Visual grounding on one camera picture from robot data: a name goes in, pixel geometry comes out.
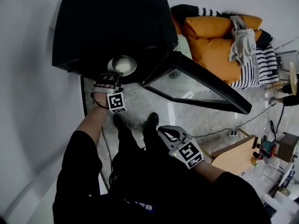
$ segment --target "marble floor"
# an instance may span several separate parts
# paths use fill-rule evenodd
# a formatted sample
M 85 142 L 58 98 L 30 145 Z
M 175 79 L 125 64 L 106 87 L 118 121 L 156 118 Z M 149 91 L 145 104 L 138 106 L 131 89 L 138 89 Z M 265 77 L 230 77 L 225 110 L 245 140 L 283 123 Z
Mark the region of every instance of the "marble floor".
M 93 81 L 85 79 L 84 84 L 87 109 L 90 109 L 92 104 L 90 102 L 89 94 Z M 176 125 L 184 128 L 193 136 L 200 136 L 214 133 L 224 128 L 232 128 L 235 130 L 240 123 L 252 119 L 269 107 L 269 105 L 267 105 L 268 102 L 266 101 L 267 98 L 265 97 L 266 92 L 264 87 L 237 90 L 252 104 L 252 110 L 249 115 L 173 103 L 142 88 L 139 84 L 128 84 L 124 85 L 123 88 L 127 100 L 128 111 L 123 112 L 122 116 L 126 120 L 127 126 L 131 129 L 133 136 L 140 147 L 144 146 L 142 125 L 147 120 L 148 115 L 152 112 L 158 113 L 160 117 L 160 126 Z M 274 124 L 277 124 L 282 107 L 282 104 L 275 105 L 256 119 L 247 123 L 242 129 L 249 134 L 258 136 L 267 135 L 269 140 L 273 140 L 274 137 L 271 133 L 269 121 L 273 120 Z M 110 147 L 111 156 L 114 158 L 118 151 L 118 132 L 113 125 L 112 113 L 109 113 L 105 120 L 104 131 Z M 196 140 L 204 149 L 211 153 L 244 138 L 244 135 L 241 133 L 238 133 L 237 137 L 229 137 L 228 133 L 229 130 L 226 130 Z M 100 138 L 98 145 L 98 153 L 103 163 L 103 176 L 108 180 L 110 175 L 110 159 L 106 144 L 102 137 Z

